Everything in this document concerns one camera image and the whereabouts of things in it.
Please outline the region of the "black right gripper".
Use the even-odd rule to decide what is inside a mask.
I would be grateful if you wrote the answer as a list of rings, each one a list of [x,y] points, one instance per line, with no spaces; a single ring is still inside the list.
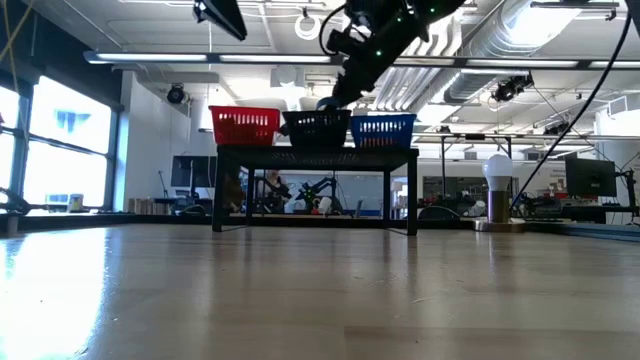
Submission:
[[[344,73],[339,73],[329,100],[332,108],[345,107],[362,97],[405,50],[405,35],[400,31],[380,32],[362,41],[361,49],[347,56]]]

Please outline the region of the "black plastic basket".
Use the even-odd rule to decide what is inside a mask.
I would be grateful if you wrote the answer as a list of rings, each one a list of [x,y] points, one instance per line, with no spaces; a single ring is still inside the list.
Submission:
[[[293,147],[342,147],[350,125],[350,110],[284,112]]]

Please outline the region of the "blue plastic basket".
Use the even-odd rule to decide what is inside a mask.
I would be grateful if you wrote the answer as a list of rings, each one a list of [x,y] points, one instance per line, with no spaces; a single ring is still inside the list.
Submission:
[[[350,130],[356,148],[411,147],[414,114],[353,116]]]

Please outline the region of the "red plastic basket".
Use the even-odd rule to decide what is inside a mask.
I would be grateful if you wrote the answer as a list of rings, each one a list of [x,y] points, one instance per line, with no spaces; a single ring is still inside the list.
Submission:
[[[271,146],[280,128],[278,109],[212,105],[209,111],[217,145]]]

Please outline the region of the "black background desk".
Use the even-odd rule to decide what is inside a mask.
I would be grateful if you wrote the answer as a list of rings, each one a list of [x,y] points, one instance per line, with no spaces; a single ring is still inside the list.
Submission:
[[[545,221],[560,221],[568,219],[577,222],[604,224],[607,213],[630,213],[634,217],[640,216],[637,206],[620,205],[588,205],[588,206],[533,206],[529,207],[524,217],[527,219],[542,219]]]

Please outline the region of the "black mesh shelf riser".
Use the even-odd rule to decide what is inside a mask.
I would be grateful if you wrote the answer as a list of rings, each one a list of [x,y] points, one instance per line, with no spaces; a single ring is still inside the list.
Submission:
[[[217,147],[216,186],[212,208],[212,230],[220,232],[231,221],[223,213],[225,175],[228,165],[239,165],[249,171],[249,180],[254,180],[257,169],[378,172],[383,175],[383,210],[380,220],[352,219],[319,216],[284,216],[254,219],[252,214],[253,189],[247,190],[247,209],[241,221],[247,226],[266,227],[319,227],[319,228],[404,228],[408,236],[418,230],[417,220],[417,157],[416,149],[385,148],[331,148],[292,146],[231,146]],[[407,219],[391,218],[391,173],[407,167],[408,196]]]

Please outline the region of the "black overhead light bar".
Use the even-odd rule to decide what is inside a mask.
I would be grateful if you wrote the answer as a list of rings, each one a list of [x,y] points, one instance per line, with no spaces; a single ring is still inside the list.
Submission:
[[[249,54],[249,53],[136,53],[86,51],[90,64],[271,64],[342,66],[347,57],[314,54]],[[577,71],[604,70],[606,59],[559,59],[541,57],[461,57],[461,56],[401,56],[394,67],[476,68],[476,69],[536,69]]]

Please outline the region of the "person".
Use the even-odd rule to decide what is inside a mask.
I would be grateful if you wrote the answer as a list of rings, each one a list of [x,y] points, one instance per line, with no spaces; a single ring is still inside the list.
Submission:
[[[267,170],[263,185],[265,209],[273,214],[284,213],[285,204],[291,200],[292,195],[286,182],[280,176],[280,172],[278,170]]]

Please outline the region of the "black hanging spotlight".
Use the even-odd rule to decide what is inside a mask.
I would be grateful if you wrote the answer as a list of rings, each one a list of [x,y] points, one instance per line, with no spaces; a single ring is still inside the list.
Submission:
[[[491,98],[498,103],[509,102],[533,85],[534,80],[531,74],[512,76],[497,84],[496,89],[491,94]]]

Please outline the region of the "black wide monitor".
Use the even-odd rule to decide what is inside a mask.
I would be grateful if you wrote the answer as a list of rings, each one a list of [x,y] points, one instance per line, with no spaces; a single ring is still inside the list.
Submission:
[[[174,156],[171,168],[171,186],[213,188],[216,184],[215,156]]]

